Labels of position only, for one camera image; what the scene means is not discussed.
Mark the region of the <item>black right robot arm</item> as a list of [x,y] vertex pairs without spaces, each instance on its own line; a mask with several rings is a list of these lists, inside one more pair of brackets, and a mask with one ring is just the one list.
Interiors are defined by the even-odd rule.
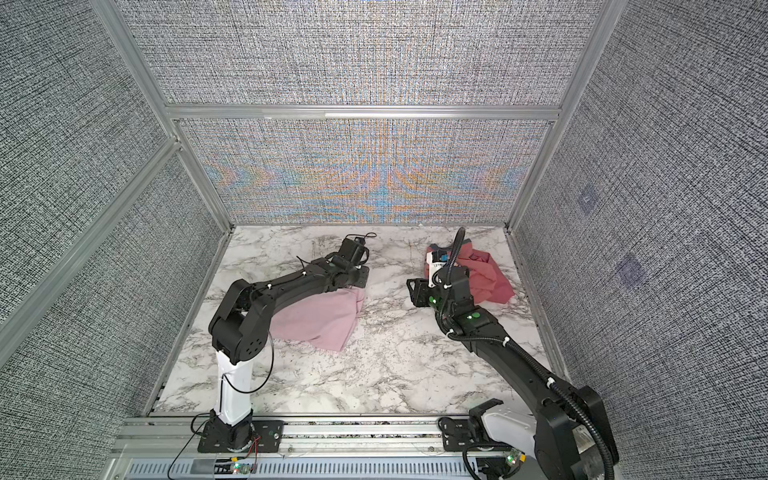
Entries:
[[429,307],[445,336],[487,362],[520,396],[531,418],[504,412],[491,401],[474,413],[482,448],[506,444],[536,459],[549,479],[587,479],[586,461],[574,430],[591,438],[605,479],[614,479],[619,453],[604,402],[592,388],[576,388],[544,367],[507,333],[498,319],[475,304],[468,271],[442,267],[432,281],[406,281],[414,306]]

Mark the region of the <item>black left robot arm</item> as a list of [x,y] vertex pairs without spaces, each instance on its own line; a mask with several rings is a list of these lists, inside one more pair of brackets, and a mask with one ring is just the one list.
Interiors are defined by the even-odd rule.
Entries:
[[203,433],[208,451],[240,452],[253,444],[251,385],[254,359],[271,339],[273,317],[316,295],[366,286],[366,237],[349,234],[336,252],[273,280],[237,280],[227,290],[209,323],[218,363],[218,401]]

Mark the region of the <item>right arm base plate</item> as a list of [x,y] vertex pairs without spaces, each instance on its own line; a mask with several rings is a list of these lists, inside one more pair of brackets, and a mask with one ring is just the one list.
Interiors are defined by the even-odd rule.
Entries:
[[437,421],[441,432],[443,449],[446,452],[460,452],[467,446],[478,445],[488,440],[480,423],[472,418],[440,417]]

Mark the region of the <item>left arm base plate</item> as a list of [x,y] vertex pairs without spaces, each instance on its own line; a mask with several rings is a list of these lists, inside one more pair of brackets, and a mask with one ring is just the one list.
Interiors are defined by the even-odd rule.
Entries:
[[281,420],[250,420],[246,418],[232,426],[214,416],[202,430],[197,446],[199,453],[233,453],[244,455],[277,453],[285,423]]

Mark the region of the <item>light pink cloth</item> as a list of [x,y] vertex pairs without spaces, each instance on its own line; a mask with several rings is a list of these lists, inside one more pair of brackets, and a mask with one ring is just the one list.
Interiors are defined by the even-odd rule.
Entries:
[[365,297],[365,289],[358,287],[312,295],[277,312],[270,332],[280,340],[340,352],[356,328]]

